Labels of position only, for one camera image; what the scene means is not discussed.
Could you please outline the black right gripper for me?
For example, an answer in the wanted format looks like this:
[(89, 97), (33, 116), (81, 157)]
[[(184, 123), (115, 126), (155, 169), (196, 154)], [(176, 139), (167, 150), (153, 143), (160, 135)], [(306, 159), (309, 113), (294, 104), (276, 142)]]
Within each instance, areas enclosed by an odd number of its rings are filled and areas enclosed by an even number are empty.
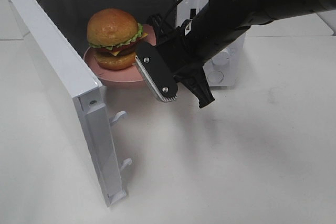
[(212, 103), (215, 99), (203, 70), (204, 62), (188, 49), (184, 42), (184, 28), (175, 29), (161, 14), (150, 15), (146, 22), (153, 27), (156, 39), (155, 46), (148, 42), (147, 47), (157, 48), (175, 82), (182, 83), (197, 97), (199, 108)]

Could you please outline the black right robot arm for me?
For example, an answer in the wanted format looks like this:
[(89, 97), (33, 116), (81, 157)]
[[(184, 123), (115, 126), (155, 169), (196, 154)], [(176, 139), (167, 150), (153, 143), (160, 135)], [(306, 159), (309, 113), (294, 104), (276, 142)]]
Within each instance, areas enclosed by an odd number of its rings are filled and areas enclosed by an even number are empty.
[(203, 66), (253, 25), (335, 9), (335, 0), (208, 0), (172, 31), (158, 31), (156, 46), (142, 45), (137, 63), (158, 100), (174, 101), (182, 83), (203, 108), (213, 102)]

